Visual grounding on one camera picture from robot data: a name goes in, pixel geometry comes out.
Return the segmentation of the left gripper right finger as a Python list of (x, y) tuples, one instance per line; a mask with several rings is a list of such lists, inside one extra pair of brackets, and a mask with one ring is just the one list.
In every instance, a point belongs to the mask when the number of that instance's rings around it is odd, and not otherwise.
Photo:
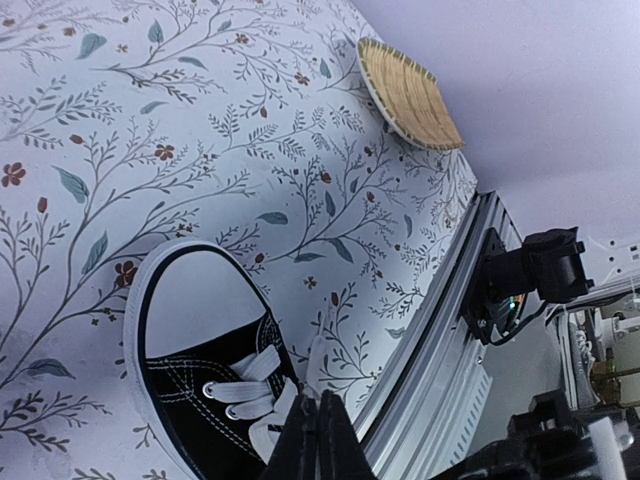
[(318, 417), (318, 458), (322, 480), (374, 480), (342, 399), (325, 390)]

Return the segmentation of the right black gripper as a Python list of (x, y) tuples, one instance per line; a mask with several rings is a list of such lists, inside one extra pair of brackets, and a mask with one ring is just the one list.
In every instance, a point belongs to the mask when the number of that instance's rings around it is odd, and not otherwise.
[(449, 469), (451, 479), (637, 479), (639, 416), (633, 408), (573, 411), (562, 392), (534, 396), (507, 436)]

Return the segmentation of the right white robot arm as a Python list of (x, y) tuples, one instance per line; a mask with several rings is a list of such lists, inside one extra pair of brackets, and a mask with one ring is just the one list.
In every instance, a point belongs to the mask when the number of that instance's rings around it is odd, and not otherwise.
[(510, 417), (504, 438), (456, 457), (448, 479), (635, 479), (639, 405), (622, 399), (620, 344), (639, 337), (639, 246), (582, 242), (575, 229), (528, 236), (505, 251), (487, 234), (462, 309), (483, 345), (554, 325), (559, 388)]

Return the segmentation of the black canvas sneaker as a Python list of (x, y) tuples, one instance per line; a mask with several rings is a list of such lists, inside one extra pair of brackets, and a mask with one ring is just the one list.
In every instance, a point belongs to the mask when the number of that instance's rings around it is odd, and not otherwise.
[(222, 247), (176, 239), (140, 264), (124, 314), (134, 403), (191, 479), (256, 479), (305, 391), (270, 305)]

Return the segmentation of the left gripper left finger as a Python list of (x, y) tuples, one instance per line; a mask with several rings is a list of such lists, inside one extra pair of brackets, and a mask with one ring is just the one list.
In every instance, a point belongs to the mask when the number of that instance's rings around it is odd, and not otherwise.
[(299, 394), (289, 411), (262, 480), (313, 480), (317, 474), (318, 407)]

